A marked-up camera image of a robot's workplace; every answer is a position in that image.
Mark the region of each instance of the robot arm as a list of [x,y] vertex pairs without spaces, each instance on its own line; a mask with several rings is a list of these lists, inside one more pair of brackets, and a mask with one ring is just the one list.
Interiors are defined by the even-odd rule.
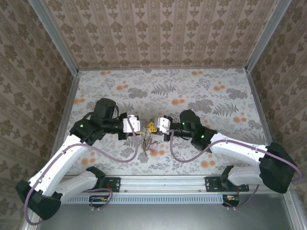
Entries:
[[34,188],[28,206],[43,220],[52,217],[63,201],[85,190],[104,186],[106,175],[95,167],[90,167],[81,175],[60,183],[72,164],[89,146],[96,140],[101,140],[105,134],[118,134],[118,139],[123,140],[132,133],[131,128],[135,132],[141,130],[137,116],[129,116],[130,124],[126,113],[112,118],[115,108],[115,102],[110,99],[98,101],[93,113],[75,123],[63,145],[42,170],[29,181],[21,180],[16,185],[17,193],[24,203],[30,189]]
[[158,117],[154,120],[154,127],[157,129],[156,134],[164,135],[164,141],[170,140],[169,130],[173,130],[175,137],[190,138],[191,144],[199,151],[222,140],[223,142],[211,146],[210,152],[225,154],[250,164],[248,167],[226,167],[220,177],[225,190],[242,184],[264,184],[275,192],[285,193],[295,173],[295,169],[288,164],[260,152],[271,153],[296,166],[281,145],[274,142],[269,146],[255,145],[229,138],[202,126],[200,118],[191,110],[180,114],[180,123],[173,123],[169,116]]

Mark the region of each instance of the wall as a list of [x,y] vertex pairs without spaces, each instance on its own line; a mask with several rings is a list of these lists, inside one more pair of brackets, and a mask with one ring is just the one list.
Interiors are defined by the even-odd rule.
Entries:
[[80,69],[245,65],[277,0],[43,0]]
[[28,1],[0,1],[0,229],[17,229],[15,184],[47,161],[72,76]]
[[293,0],[252,76],[274,141],[304,173],[296,185],[307,211],[307,1]]

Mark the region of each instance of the floral tablecloth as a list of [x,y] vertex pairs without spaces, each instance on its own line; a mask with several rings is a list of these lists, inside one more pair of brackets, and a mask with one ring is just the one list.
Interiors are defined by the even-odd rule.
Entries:
[[[265,137],[246,73],[243,69],[153,69],[81,71],[67,135],[73,124],[94,109],[100,98],[117,102],[120,113],[138,115],[143,122],[168,115],[179,121],[183,110],[192,109],[203,125],[232,138],[264,144]],[[96,166],[109,175],[198,175],[221,174],[227,165],[245,166],[242,161],[220,154],[204,153],[190,163],[175,161],[163,136],[154,150],[145,154],[139,146],[130,163],[112,161],[97,152],[86,151],[68,174],[80,174]],[[132,138],[117,140],[106,135],[94,144],[112,156],[126,160],[134,153]],[[199,153],[189,141],[174,139],[174,152],[181,159]]]

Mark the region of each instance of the cable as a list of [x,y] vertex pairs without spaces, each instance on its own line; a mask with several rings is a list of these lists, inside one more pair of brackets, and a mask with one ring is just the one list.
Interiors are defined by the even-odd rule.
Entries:
[[[100,208],[104,208],[106,207],[112,200],[112,197],[113,197],[113,191],[109,188],[97,188],[97,189],[89,189],[89,190],[85,190],[85,192],[101,192],[101,191],[107,191],[109,192],[109,199],[105,202],[104,205],[102,205]],[[93,208],[93,201],[96,200],[98,197],[100,196],[95,196],[95,197],[92,197],[91,199],[91,203],[90,203],[90,206],[91,208]]]
[[171,138],[170,138],[170,152],[171,152],[173,158],[174,158],[175,160],[177,160],[178,162],[180,162],[180,163],[188,163],[188,162],[191,162],[191,161],[197,159],[198,157],[200,157],[205,151],[207,151],[207,150],[208,150],[210,147],[212,147],[213,145],[216,145],[216,144],[221,143],[221,142],[229,142],[229,143],[233,143],[233,144],[237,144],[237,145],[243,146],[243,147],[248,148],[248,149],[251,149],[251,150],[256,150],[256,151],[258,151],[258,152],[264,153],[264,154],[266,154],[266,155],[268,155],[268,156],[270,156],[270,157],[272,157],[272,158],[275,158],[275,159],[277,159],[277,160],[279,160],[279,161],[281,161],[281,162],[283,162],[283,163],[285,163],[285,164],[291,166],[293,169],[295,169],[295,171],[298,173],[298,176],[299,176],[298,178],[293,179],[292,182],[297,182],[297,181],[300,181],[300,180],[303,179],[303,174],[302,174],[302,172],[300,171],[300,169],[299,169],[298,167],[296,167],[294,164],[292,164],[291,162],[289,162],[289,161],[287,161],[287,160],[285,160],[285,159],[283,159],[283,158],[281,158],[281,157],[275,156],[274,154],[272,154],[272,153],[270,153],[270,152],[266,152],[266,151],[264,151],[264,150],[262,150],[262,149],[258,149],[258,148],[254,147],[254,146],[250,146],[250,145],[247,145],[247,144],[244,144],[244,143],[235,141],[235,140],[218,140],[218,141],[215,141],[215,142],[211,143],[210,145],[208,145],[208,146],[207,146],[203,151],[201,151],[196,157],[193,157],[193,158],[191,158],[191,159],[189,159],[189,160],[181,160],[181,159],[178,159],[178,158],[175,156],[174,152],[173,152],[173,139],[174,139],[174,132],[175,132],[175,131],[174,131],[173,129],[171,129],[171,130],[169,130],[168,132],[171,133]]
[[77,144],[69,145],[66,149],[63,150],[63,152],[66,152],[66,151],[68,151],[70,148],[75,147],[75,146],[83,146],[83,147],[87,147],[88,149],[95,150],[95,151],[101,153],[102,155],[104,155],[105,157],[108,157],[109,159],[114,160],[114,161],[116,161],[116,162],[128,163],[128,162],[130,162],[130,161],[133,161],[133,160],[136,158],[136,155],[138,154],[138,140],[137,140],[136,134],[135,134],[135,132],[134,132],[134,129],[133,129],[133,127],[132,127],[132,124],[131,124],[130,120],[127,119],[127,121],[128,121],[128,124],[129,124],[129,126],[130,126],[130,128],[131,128],[131,130],[132,130],[132,135],[133,135],[134,142],[135,142],[135,152],[134,152],[134,155],[133,155],[130,159],[128,159],[128,160],[116,159],[116,158],[114,158],[114,157],[108,155],[107,153],[105,153],[105,152],[102,151],[101,149],[98,149],[98,148],[96,148],[96,147],[94,147],[94,146],[90,146],[90,145],[87,145],[87,144],[82,144],[82,143],[77,143]]
[[239,186],[238,186],[238,192],[237,192],[237,194],[236,194],[237,196],[238,196],[238,198],[240,199],[240,188],[239,188]]
[[227,204],[227,205],[230,206],[230,207],[233,207],[234,209],[241,208],[241,207],[245,206],[245,205],[253,198],[253,196],[256,194],[258,188],[259,188],[259,184],[258,184],[257,187],[255,188],[254,192],[253,192],[253,193],[250,195],[250,197],[247,199],[247,201],[245,201],[243,204],[241,204],[241,205],[239,205],[239,206],[237,206],[237,207],[233,207],[231,204],[229,204],[229,203],[227,203],[227,202],[225,202],[225,201],[224,201],[224,203]]
[[183,138],[183,137],[180,137],[180,138],[182,138],[182,139],[184,139],[184,140],[190,140],[190,138]]
[[[84,147],[87,147],[87,148],[89,148],[89,149],[96,150],[97,152],[100,152],[101,154],[103,154],[104,156],[110,158],[111,160],[114,160],[114,161],[117,161],[117,162],[122,162],[122,163],[128,163],[128,162],[130,162],[130,161],[132,161],[132,160],[135,159],[135,157],[136,157],[136,155],[137,155],[137,153],[138,153],[138,140],[137,140],[137,138],[136,138],[136,134],[135,134],[135,132],[134,132],[134,129],[133,129],[133,126],[132,126],[132,124],[131,124],[131,122],[130,122],[130,119],[127,119],[127,122],[128,122],[128,124],[129,124],[129,126],[130,126],[130,128],[131,128],[131,130],[132,130],[132,135],[133,135],[134,141],[135,141],[135,152],[134,152],[134,155],[133,155],[129,160],[125,160],[125,161],[124,161],[124,160],[116,159],[116,158],[114,158],[114,157],[108,155],[107,153],[105,153],[104,151],[102,151],[102,150],[100,150],[100,149],[98,149],[98,148],[95,148],[95,147],[90,146],[90,145],[87,145],[87,144],[81,144],[81,143],[80,143],[80,144],[73,144],[73,145],[68,146],[68,147],[65,148],[58,156],[56,156],[56,157],[53,159],[53,161],[47,166],[46,170],[43,171],[43,173],[40,175],[40,177],[39,177],[38,180],[35,182],[35,184],[34,184],[33,187],[30,189],[30,191],[28,192],[28,194],[27,194],[27,196],[26,196],[26,198],[25,198],[25,201],[24,201],[24,218],[25,218],[25,220],[27,221],[27,223],[28,223],[29,225],[35,226],[35,225],[39,225],[40,223],[43,222],[43,220],[40,220],[40,221],[37,222],[37,223],[33,223],[33,222],[29,219],[29,215],[28,215],[28,204],[29,204],[29,200],[30,200],[30,197],[31,197],[33,191],[35,190],[35,188],[37,187],[37,185],[38,185],[40,182],[42,182],[42,179],[44,178],[44,176],[46,175],[46,173],[49,171],[49,169],[54,165],[54,163],[55,163],[63,154],[65,154],[69,149],[71,149],[71,148],[73,148],[73,147],[75,147],[75,146],[84,146]],[[109,200],[105,203],[104,207],[110,202],[110,200],[111,200],[111,199],[109,199]]]
[[93,114],[93,112],[87,113],[87,114],[83,117],[83,119],[86,119],[89,115],[92,115],[92,114]]
[[115,109],[117,111],[117,117],[115,117],[115,119],[117,119],[119,117],[119,107],[117,104],[115,105]]

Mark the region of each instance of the black mounting bracket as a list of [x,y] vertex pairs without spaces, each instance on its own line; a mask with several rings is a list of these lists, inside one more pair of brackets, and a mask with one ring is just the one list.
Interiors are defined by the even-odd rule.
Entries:
[[[102,186],[102,188],[109,188],[109,189],[112,190],[113,193],[119,193],[120,177],[106,177],[105,183]],[[108,197],[109,197],[109,195],[91,195],[89,197],[89,202],[91,202],[91,200],[93,198],[95,198],[93,200],[93,202],[99,202],[101,204],[93,204],[93,207],[99,208],[99,207],[102,207],[104,205],[104,203],[107,201]]]
[[[207,176],[205,177],[205,185],[207,193],[213,192],[237,192],[238,186],[232,185],[225,188],[222,186],[222,182],[219,176]],[[239,186],[240,192],[248,192],[249,186],[248,184],[242,184]]]

